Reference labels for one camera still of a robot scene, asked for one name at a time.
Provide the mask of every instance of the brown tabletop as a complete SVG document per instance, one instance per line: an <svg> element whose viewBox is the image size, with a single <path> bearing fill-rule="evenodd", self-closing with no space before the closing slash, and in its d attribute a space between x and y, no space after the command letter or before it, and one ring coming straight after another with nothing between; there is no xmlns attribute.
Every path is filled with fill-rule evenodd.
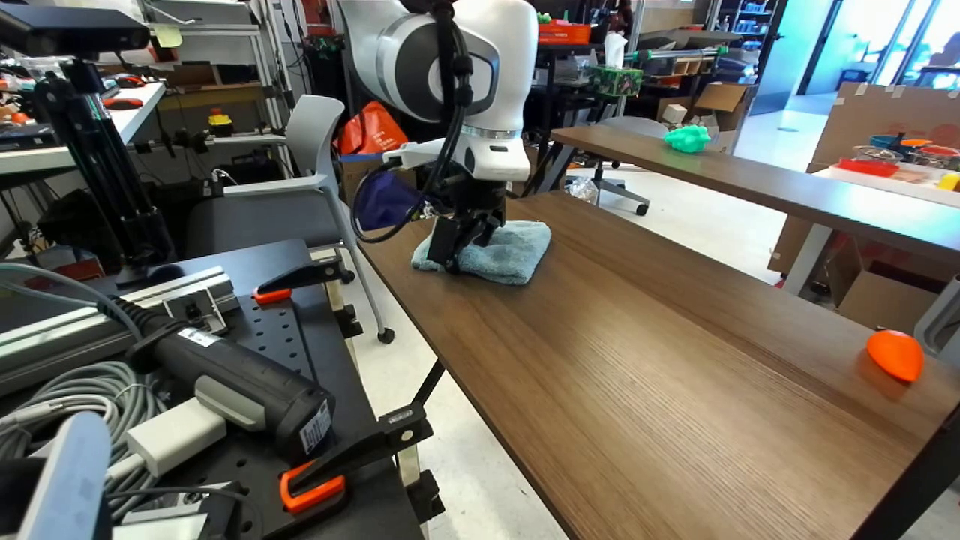
<svg viewBox="0 0 960 540"><path fill-rule="evenodd" d="M714 192L727 192L787 212L800 212L825 226L863 226L960 252L956 208L879 192L869 187L831 184L719 153L684 155L663 146L663 142L650 139L647 132L633 136L627 125L574 125L554 129L551 139L557 144L578 146L615 163L633 163Z"/></svg>
<svg viewBox="0 0 960 540"><path fill-rule="evenodd" d="M576 538L848 538L960 397L887 380L866 331L566 196L527 289L366 247L441 364Z"/></svg>

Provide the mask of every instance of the red object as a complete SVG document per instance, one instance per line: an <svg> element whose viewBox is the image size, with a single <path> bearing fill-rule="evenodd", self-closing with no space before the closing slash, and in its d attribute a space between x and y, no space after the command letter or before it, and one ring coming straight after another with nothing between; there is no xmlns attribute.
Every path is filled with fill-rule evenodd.
<svg viewBox="0 0 960 540"><path fill-rule="evenodd" d="M591 25L545 22L540 45L591 45Z"/></svg>
<svg viewBox="0 0 960 540"><path fill-rule="evenodd" d="M866 339L869 361L897 380L915 385L925 376L925 347L901 331L877 331Z"/></svg>
<svg viewBox="0 0 960 540"><path fill-rule="evenodd" d="M118 88L144 88L147 81L142 76L121 76Z"/></svg>
<svg viewBox="0 0 960 540"><path fill-rule="evenodd" d="M253 294L253 300L259 305L279 305L279 304L287 304L291 297L293 297L293 289L277 289L277 290Z"/></svg>
<svg viewBox="0 0 960 540"><path fill-rule="evenodd" d="M108 100L101 100L101 106L110 108L110 110L129 110L129 108L144 108L144 100L114 100L114 97L108 97Z"/></svg>
<svg viewBox="0 0 960 540"><path fill-rule="evenodd" d="M279 476L279 500L286 513L304 516L313 510L320 510L326 504L342 500L342 494L347 491L347 476L340 475L326 482L309 485L305 491L293 491L293 482L299 480L299 475L309 469L313 462L304 462L299 469L291 469Z"/></svg>
<svg viewBox="0 0 960 540"><path fill-rule="evenodd" d="M380 155L408 144L384 101L368 101L356 118L340 129L340 155Z"/></svg>
<svg viewBox="0 0 960 540"><path fill-rule="evenodd" d="M873 175L873 176L895 176L901 170L897 163L866 163L866 160L841 160L838 169Z"/></svg>

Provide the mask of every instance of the cable bundle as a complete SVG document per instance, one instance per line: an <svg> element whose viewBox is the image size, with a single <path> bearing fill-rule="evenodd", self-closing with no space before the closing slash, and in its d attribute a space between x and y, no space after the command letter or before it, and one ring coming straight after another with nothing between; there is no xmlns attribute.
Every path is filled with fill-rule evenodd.
<svg viewBox="0 0 960 540"><path fill-rule="evenodd" d="M129 462L125 430L165 411L152 379L137 379L125 364L106 361L70 370L40 387L20 408L0 417L0 456L27 456L37 445L34 433L75 411L95 411L110 430L110 464ZM149 489L152 476L144 469L110 475L108 491ZM136 497L110 497L110 518L121 518Z"/></svg>

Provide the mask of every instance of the cardboard box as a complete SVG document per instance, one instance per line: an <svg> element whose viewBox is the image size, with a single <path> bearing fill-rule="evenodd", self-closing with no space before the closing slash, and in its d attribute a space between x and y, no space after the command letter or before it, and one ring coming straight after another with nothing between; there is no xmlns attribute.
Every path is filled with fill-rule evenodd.
<svg viewBox="0 0 960 540"><path fill-rule="evenodd" d="M745 106L745 100L748 100L748 88L714 81L697 97L697 110L733 113Z"/></svg>
<svg viewBox="0 0 960 540"><path fill-rule="evenodd" d="M909 132L934 139L936 144L960 144L960 100L946 90L925 90L925 88L869 88L869 84L846 84L838 97L838 106L828 118L828 125L816 144L811 170L822 170L844 160L852 146L869 142L873 136L884 132ZM771 269L787 274L796 254L805 247L811 221L800 217L790 217L776 248L769 262ZM816 277L833 274L828 281L848 289L860 266L873 262L901 266L912 277L940 278L946 281L952 274L960 269L960 254L917 247L909 241L892 236L869 236L863 230L846 230L848 242L846 252L833 242L822 262L833 266L818 266Z"/></svg>
<svg viewBox="0 0 960 540"><path fill-rule="evenodd" d="M929 88L844 84L807 170L831 169L852 146L892 132L960 146L960 100Z"/></svg>
<svg viewBox="0 0 960 540"><path fill-rule="evenodd" d="M936 294L925 289L860 269L838 313L863 327L895 327L912 333L934 300Z"/></svg>

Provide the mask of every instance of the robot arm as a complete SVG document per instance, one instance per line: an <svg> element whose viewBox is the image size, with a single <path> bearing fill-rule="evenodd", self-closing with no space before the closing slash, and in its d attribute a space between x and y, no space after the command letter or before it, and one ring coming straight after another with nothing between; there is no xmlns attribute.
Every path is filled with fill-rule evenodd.
<svg viewBox="0 0 960 540"><path fill-rule="evenodd" d="M399 0L330 0L330 12L368 94L417 121L445 121L435 19L412 16ZM453 163L472 179L525 184L522 106L533 78L537 12L525 0L467 0L455 5L455 25L474 69Z"/></svg>

